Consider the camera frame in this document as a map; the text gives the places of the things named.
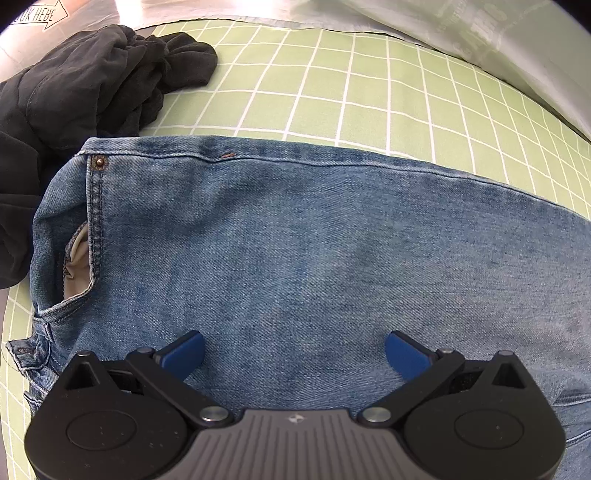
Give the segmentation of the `blue denim jeans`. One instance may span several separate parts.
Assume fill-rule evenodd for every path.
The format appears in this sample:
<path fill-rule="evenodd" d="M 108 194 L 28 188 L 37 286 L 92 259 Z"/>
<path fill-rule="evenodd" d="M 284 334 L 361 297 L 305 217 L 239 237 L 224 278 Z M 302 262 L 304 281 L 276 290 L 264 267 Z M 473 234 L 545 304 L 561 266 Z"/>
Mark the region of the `blue denim jeans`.
<path fill-rule="evenodd" d="M 400 330 L 514 351 L 590 475 L 590 223 L 422 161 L 216 136 L 87 140 L 32 227 L 32 333 L 7 348 L 37 410 L 79 351 L 204 335 L 191 387 L 232 411 L 361 409 L 402 384 Z"/>

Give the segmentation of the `black crumpled garment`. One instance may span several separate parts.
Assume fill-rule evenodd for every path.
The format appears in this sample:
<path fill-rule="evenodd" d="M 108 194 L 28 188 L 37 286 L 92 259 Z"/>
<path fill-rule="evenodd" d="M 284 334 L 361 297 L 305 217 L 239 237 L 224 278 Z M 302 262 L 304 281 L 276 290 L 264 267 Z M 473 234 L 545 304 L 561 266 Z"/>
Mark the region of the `black crumpled garment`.
<path fill-rule="evenodd" d="M 165 94 L 204 87 L 217 53 L 185 32 L 124 25 L 78 32 L 1 84 L 1 286 L 28 273 L 34 214 L 57 171 L 91 137 L 133 137 Z"/>

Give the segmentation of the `green grid-pattern mat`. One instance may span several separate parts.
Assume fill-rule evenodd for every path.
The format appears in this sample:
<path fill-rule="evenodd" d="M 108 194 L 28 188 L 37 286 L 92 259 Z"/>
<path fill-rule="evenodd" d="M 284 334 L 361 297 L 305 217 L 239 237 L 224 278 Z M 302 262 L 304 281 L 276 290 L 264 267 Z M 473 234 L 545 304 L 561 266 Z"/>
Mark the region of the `green grid-pattern mat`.
<path fill-rule="evenodd" d="M 427 162 L 514 187 L 590 223 L 590 145 L 483 71 L 394 38 L 228 20 L 177 23 L 218 65 L 198 89 L 165 96 L 140 137 L 304 143 Z M 8 351 L 32 333 L 30 277 L 2 310 L 1 408 L 8 475 L 30 479 L 29 381 Z"/>

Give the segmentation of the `white printed fabric sheet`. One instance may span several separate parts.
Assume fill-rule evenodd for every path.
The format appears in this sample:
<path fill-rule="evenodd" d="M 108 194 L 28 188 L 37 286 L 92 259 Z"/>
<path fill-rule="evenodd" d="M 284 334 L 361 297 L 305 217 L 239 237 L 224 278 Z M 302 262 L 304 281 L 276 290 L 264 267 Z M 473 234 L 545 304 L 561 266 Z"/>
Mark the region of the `white printed fabric sheet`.
<path fill-rule="evenodd" d="M 590 32 L 556 1 L 28 1 L 1 32 L 1 76 L 79 31 L 196 19 L 386 33 L 472 63 L 590 134 Z"/>

